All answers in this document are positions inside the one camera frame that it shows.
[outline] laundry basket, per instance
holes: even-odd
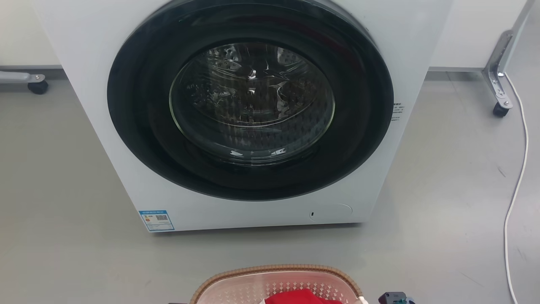
[[[269,265],[217,274],[206,280],[190,304],[259,304],[277,293],[309,289],[318,297],[353,304],[362,292],[344,272],[319,265]]]

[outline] front-loading washing machine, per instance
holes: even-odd
[[[367,221],[451,0],[34,5],[163,232]]]

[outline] washing machine door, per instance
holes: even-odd
[[[379,145],[393,108],[365,29],[300,0],[171,2],[122,46],[107,96],[144,164],[235,200],[297,196],[346,176]]]

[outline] red cloth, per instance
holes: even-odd
[[[266,304],[342,304],[337,300],[326,300],[315,296],[309,289],[293,290],[274,294],[265,300]]]

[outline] black caster wheel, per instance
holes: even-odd
[[[493,115],[497,117],[504,117],[508,113],[508,109],[503,108],[498,102],[495,104],[495,107],[493,108]]]
[[[32,93],[41,95],[45,94],[47,92],[47,88],[49,87],[49,84],[47,81],[41,81],[41,82],[32,82],[28,84],[28,89],[32,91]]]

